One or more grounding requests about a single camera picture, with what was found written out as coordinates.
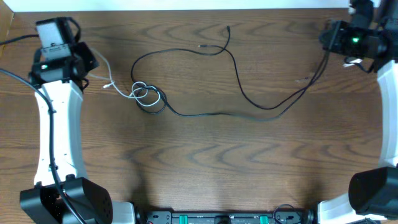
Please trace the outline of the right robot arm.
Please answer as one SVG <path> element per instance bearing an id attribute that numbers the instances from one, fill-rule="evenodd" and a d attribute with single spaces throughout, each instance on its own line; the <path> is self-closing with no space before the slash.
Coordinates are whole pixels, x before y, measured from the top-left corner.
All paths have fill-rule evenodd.
<path id="1" fill-rule="evenodd" d="M 381 223 L 397 219 L 397 1 L 350 1 L 350 20 L 333 21 L 319 41 L 326 54 L 361 67 L 371 61 L 381 94 L 377 166 L 354 174 L 347 193 L 317 204 L 311 223 Z"/>

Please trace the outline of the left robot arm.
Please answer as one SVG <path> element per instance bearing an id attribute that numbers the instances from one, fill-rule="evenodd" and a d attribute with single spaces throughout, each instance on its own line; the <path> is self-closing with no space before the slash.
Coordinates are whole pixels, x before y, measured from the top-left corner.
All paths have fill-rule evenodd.
<path id="1" fill-rule="evenodd" d="M 41 41 L 29 84 L 40 116 L 40 154 L 32 189 L 20 193 L 21 209 L 35 223 L 137 223 L 132 203 L 111 200 L 89 180 L 81 148 L 80 112 L 86 76 L 98 66 L 73 33 L 71 17 L 36 23 Z"/>

